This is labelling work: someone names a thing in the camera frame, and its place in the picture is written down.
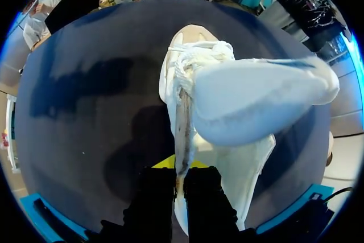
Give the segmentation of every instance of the white fabric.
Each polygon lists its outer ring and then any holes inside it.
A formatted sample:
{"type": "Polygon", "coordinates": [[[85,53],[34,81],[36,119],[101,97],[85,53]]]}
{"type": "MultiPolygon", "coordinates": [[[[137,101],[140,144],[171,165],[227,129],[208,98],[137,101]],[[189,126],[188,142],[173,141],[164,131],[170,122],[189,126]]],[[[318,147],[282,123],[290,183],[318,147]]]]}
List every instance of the white fabric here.
{"type": "Polygon", "coordinates": [[[208,142],[239,146],[293,124],[339,91],[321,59],[248,59],[205,67],[194,75],[193,125],[208,142]]]}
{"type": "MultiPolygon", "coordinates": [[[[43,0],[42,3],[49,7],[55,7],[59,3],[59,0],[43,0]]],[[[48,14],[44,13],[36,13],[33,16],[28,16],[23,30],[23,37],[29,49],[49,35],[49,30],[44,22],[47,16],[48,14]]]]}
{"type": "MultiPolygon", "coordinates": [[[[183,87],[193,96],[191,73],[207,65],[217,65],[224,61],[234,61],[233,48],[226,42],[198,42],[181,45],[183,34],[179,33],[164,59],[159,81],[160,98],[167,104],[171,131],[175,133],[176,105],[179,89],[183,87]]],[[[216,166],[222,176],[222,188],[237,210],[239,230],[244,230],[254,187],[262,168],[271,154],[275,140],[272,135],[246,146],[217,147],[208,143],[196,133],[193,142],[196,146],[195,159],[207,166],[216,166]]],[[[188,235],[187,208],[183,196],[175,200],[175,215],[188,235]]]]}
{"type": "MultiPolygon", "coordinates": [[[[226,42],[181,45],[182,41],[179,33],[164,59],[160,98],[167,104],[175,134],[179,90],[184,88],[191,96],[195,160],[216,166],[225,195],[237,211],[237,226],[243,230],[258,176],[275,146],[271,134],[295,122],[312,104],[331,102],[338,79],[316,57],[235,60],[226,42]]],[[[175,214],[188,234],[181,195],[175,201],[175,214]]]]}

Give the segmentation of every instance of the white rope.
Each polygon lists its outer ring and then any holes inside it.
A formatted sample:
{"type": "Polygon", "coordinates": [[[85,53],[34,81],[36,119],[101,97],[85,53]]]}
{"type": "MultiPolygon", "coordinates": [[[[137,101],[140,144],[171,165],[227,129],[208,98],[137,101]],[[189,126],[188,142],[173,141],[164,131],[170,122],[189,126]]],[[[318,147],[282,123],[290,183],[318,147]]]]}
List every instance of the white rope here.
{"type": "Polygon", "coordinates": [[[170,47],[168,50],[180,52],[175,63],[174,83],[178,103],[181,88],[193,98],[193,73],[196,69],[235,60],[233,47],[225,41],[185,43],[170,47]]]}

